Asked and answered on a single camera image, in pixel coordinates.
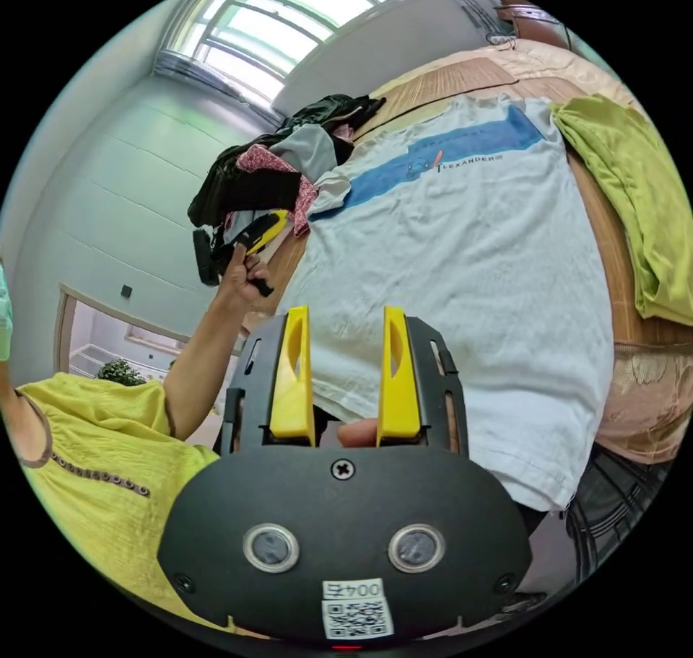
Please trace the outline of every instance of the hand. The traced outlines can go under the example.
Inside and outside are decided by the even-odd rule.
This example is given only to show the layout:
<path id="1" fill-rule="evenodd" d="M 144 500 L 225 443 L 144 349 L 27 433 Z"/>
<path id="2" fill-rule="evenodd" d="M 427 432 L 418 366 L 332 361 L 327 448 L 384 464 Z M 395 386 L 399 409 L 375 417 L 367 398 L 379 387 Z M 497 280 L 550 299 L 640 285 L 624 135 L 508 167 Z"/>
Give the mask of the hand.
<path id="1" fill-rule="evenodd" d="M 378 420 L 368 418 L 348 425 L 341 425 L 337 430 L 339 443 L 347 449 L 374 447 L 378 434 Z"/>
<path id="2" fill-rule="evenodd" d="M 269 271 L 256 254 L 251 254 L 246 259 L 246 251 L 243 245 L 236 245 L 219 285 L 219 291 L 230 290 L 234 297 L 240 297 L 244 302 L 252 304 L 260 299 L 260 291 L 251 281 L 259 278 L 268 281 Z"/>

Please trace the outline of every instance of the green cloth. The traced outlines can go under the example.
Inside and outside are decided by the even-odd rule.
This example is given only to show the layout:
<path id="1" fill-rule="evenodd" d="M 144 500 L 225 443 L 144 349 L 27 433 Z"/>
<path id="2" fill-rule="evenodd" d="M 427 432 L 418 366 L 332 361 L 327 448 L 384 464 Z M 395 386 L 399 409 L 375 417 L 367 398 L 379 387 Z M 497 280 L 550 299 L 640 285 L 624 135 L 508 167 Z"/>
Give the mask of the green cloth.
<path id="1" fill-rule="evenodd" d="M 693 326 L 693 212 L 657 131 L 603 95 L 552 112 L 623 222 L 640 316 Z"/>

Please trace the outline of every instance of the woman's arm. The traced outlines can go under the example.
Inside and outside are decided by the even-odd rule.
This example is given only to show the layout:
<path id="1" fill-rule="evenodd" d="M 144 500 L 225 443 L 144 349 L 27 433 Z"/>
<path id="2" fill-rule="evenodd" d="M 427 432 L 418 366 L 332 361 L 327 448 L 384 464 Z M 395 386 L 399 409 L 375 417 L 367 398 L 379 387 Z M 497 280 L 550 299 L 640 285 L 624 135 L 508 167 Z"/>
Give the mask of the woman's arm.
<path id="1" fill-rule="evenodd" d="M 222 388 L 243 318 L 259 298 L 249 281 L 268 278 L 258 257 L 248 257 L 245 265 L 244 257 L 238 245 L 216 297 L 164 379 L 171 434 L 181 441 L 200 427 Z"/>

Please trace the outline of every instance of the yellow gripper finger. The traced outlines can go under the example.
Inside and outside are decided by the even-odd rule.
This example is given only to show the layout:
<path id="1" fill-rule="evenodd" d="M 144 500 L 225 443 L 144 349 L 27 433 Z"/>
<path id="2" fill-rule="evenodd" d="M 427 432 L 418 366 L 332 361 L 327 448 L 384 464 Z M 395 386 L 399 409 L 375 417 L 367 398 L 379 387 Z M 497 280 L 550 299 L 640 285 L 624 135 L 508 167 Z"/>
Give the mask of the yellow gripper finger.
<path id="1" fill-rule="evenodd" d="M 307 439 L 315 446 L 307 307 L 287 313 L 269 428 L 275 439 Z"/>
<path id="2" fill-rule="evenodd" d="M 404 311 L 385 308 L 383 364 L 380 373 L 378 442 L 416 439 L 421 429 L 414 363 Z"/>
<path id="3" fill-rule="evenodd" d="M 248 251 L 246 252 L 247 256 L 254 254 L 263 247 L 266 247 L 287 226 L 289 217 L 288 211 L 272 211 L 271 215 L 276 216 L 276 222 L 265 230 L 265 232 L 263 232 L 262 235 L 250 245 Z"/>

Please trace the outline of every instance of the printed number label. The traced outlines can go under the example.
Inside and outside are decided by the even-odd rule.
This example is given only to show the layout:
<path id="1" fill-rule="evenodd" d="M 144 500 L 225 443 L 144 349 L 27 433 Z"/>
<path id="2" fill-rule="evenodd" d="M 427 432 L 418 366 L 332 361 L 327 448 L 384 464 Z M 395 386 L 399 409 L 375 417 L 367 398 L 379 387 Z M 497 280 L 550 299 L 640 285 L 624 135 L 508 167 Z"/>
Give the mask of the printed number label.
<path id="1" fill-rule="evenodd" d="M 328 639 L 379 639 L 394 627 L 382 579 L 323 582 L 323 625 Z"/>
<path id="2" fill-rule="evenodd" d="M 362 581 L 323 581 L 324 600 L 352 600 L 356 598 L 379 598 L 383 596 L 381 579 Z"/>

